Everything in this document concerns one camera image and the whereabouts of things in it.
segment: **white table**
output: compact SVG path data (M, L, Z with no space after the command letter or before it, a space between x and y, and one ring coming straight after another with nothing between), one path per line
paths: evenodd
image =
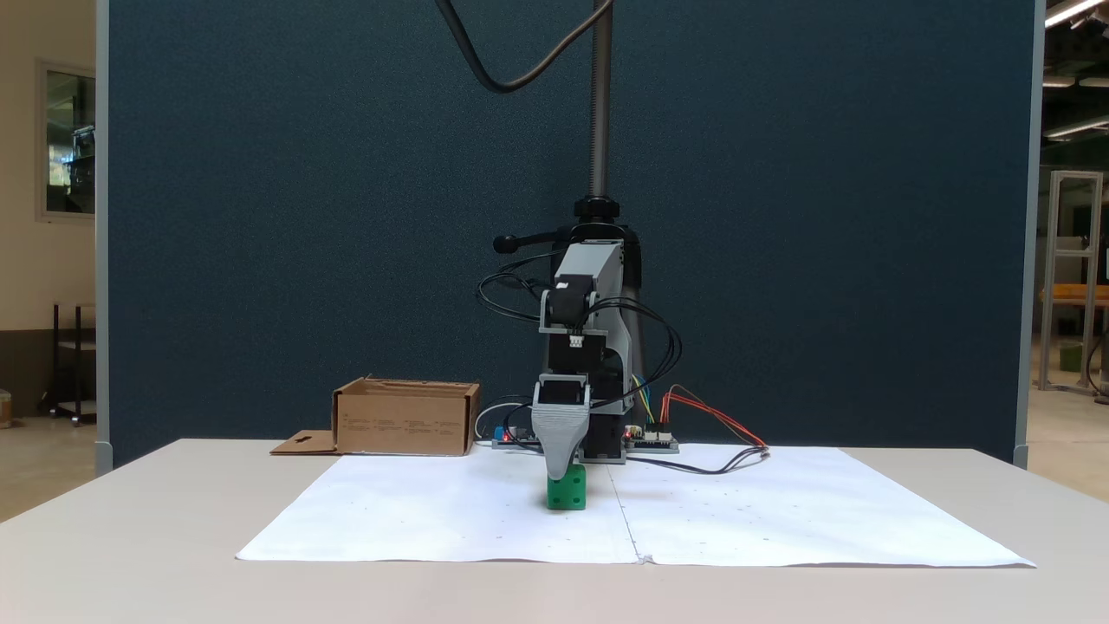
M973 451L847 450L1039 569L236 561L336 460L275 444L182 440L0 524L0 622L1109 622L1109 504Z

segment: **open cardboard box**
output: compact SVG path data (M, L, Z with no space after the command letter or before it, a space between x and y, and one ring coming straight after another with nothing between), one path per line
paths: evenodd
M302 431L273 456L465 456L481 386L359 378L332 393L330 431Z

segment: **white paper sheet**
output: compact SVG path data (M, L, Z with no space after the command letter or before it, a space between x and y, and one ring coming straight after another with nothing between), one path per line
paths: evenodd
M718 468L736 451L683 444L663 459ZM547 509L530 453L345 457L238 559L1031 565L842 451L772 453L721 477L589 466L586 511Z
M551 511L543 462L532 453L348 456L238 559L637 563L608 470L587 470L588 510Z
M719 468L735 452L682 444L679 457ZM721 477L611 474L640 554L660 564L1031 565L838 449L779 447Z

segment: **green dice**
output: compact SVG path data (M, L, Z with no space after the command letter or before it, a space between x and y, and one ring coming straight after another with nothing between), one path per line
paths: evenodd
M547 509L586 509L586 467L570 464L562 479L554 481L547 478Z

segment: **red wire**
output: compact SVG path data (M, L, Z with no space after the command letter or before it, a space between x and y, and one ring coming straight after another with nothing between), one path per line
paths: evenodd
M670 422L670 401L673 399L673 400L676 400L679 403L684 403L685 406L690 406L691 408L696 408L698 410L701 410L703 412L708 412L708 413L712 415L714 418L716 418L716 420L719 420L721 423L723 423L724 426L729 427L730 429L734 428L734 429L736 429L736 430L745 433L746 436L751 437L751 439L755 441L756 446L759 446L759 447L765 447L766 446L766 443L763 442L761 438L759 438L754 433L751 433L751 430L749 430L747 428L743 427L742 424L740 424L739 422L736 422L734 419L732 419L728 415L721 412L720 410L716 410L715 408L712 408L712 407L705 405L703 401L700 401L698 399L688 399L688 398L682 397L680 395L674 395L674 388L681 388L682 390L685 390L684 388L675 385L674 387L672 387L670 389L669 392L667 392L662 397L662 411L661 411L660 417L659 417L659 422L662 422L662 423L669 423Z

